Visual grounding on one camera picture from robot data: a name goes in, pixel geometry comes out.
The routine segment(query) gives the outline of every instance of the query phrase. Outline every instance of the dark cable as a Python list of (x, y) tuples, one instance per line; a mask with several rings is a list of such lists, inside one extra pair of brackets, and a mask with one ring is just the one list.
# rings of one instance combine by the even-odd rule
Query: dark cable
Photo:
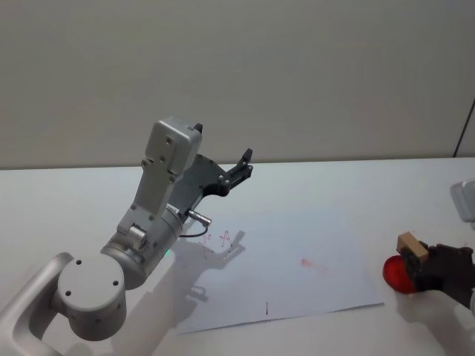
[(459, 142), (457, 143), (457, 147), (455, 148), (455, 152), (453, 152), (453, 158), (457, 157), (457, 153), (459, 153), (459, 147), (460, 144), (462, 143), (463, 135), (465, 135), (465, 130), (467, 130), (468, 122), (470, 121), (470, 118), (472, 117), (472, 113), (474, 112), (474, 107), (475, 107), (475, 98), (474, 102), (472, 102), (472, 107), (470, 108), (470, 111), (468, 112), (467, 119), (465, 120), (465, 125), (463, 126), (462, 133), (460, 134)]
[(180, 235), (180, 237), (200, 237), (203, 236), (205, 233), (208, 232), (208, 226), (205, 227), (205, 231), (200, 232), (199, 234), (194, 234), (194, 235)]

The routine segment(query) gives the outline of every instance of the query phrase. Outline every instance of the cylindrical joint cap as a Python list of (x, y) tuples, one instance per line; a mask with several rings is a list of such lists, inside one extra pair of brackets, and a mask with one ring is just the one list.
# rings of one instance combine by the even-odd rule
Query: cylindrical joint cap
[(59, 275), (58, 294), (71, 328), (85, 340), (104, 340), (125, 321), (124, 274), (112, 257), (71, 261)]

